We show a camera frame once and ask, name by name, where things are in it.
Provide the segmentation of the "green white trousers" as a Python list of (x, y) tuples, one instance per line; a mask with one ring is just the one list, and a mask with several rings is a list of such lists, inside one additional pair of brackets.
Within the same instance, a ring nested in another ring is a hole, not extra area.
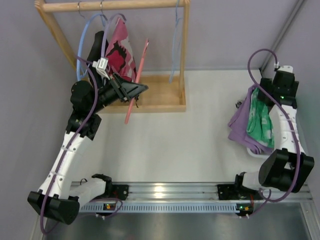
[(275, 140), (269, 109), (264, 102), (258, 99), (258, 93), (259, 89), (255, 88), (250, 96), (246, 133), (262, 146), (273, 149)]

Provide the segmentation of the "pink plastic hanger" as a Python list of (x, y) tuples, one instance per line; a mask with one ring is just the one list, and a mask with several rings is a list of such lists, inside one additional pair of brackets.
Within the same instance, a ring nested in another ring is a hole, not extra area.
[[(147, 38), (146, 41), (145, 41), (144, 49), (143, 49), (142, 56), (141, 56), (140, 63), (139, 63), (139, 68), (138, 68), (138, 71), (137, 71), (137, 76), (136, 76), (136, 79), (135, 79), (135, 83), (136, 84), (138, 84), (140, 82), (140, 77), (141, 77), (141, 73), (143, 71), (144, 62), (145, 62), (145, 56), (146, 56), (146, 52), (147, 52), (147, 48), (148, 48), (149, 42), (150, 41)], [(129, 103), (129, 106), (128, 106), (128, 110), (127, 110), (127, 113), (126, 113), (126, 116), (125, 116), (125, 120), (124, 120), (124, 124), (125, 125), (127, 125), (129, 123), (131, 112), (132, 112), (132, 108), (133, 108), (133, 105), (134, 105), (134, 101), (135, 101), (135, 98), (130, 100), (130, 103)]]

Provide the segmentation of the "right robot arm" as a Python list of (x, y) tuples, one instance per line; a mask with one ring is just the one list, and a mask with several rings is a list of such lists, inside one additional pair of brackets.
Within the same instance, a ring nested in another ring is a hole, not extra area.
[(247, 111), (245, 134), (267, 150), (258, 153), (264, 159), (258, 171), (236, 176), (240, 188), (298, 193), (311, 173), (315, 160), (304, 151), (296, 123), (298, 86), (293, 67), (281, 66), (273, 79), (260, 80), (242, 107)]

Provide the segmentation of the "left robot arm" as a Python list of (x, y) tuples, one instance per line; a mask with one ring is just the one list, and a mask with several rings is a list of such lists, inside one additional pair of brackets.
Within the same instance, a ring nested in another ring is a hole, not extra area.
[(114, 193), (112, 179), (96, 173), (91, 179), (71, 189), (73, 175), (102, 121), (98, 112), (117, 100), (128, 102), (148, 90), (145, 84), (129, 82), (118, 74), (98, 87), (86, 80), (71, 88), (73, 112), (68, 120), (63, 143), (46, 180), (37, 191), (29, 193), (27, 201), (40, 217), (70, 225), (82, 206), (96, 198), (108, 198)]

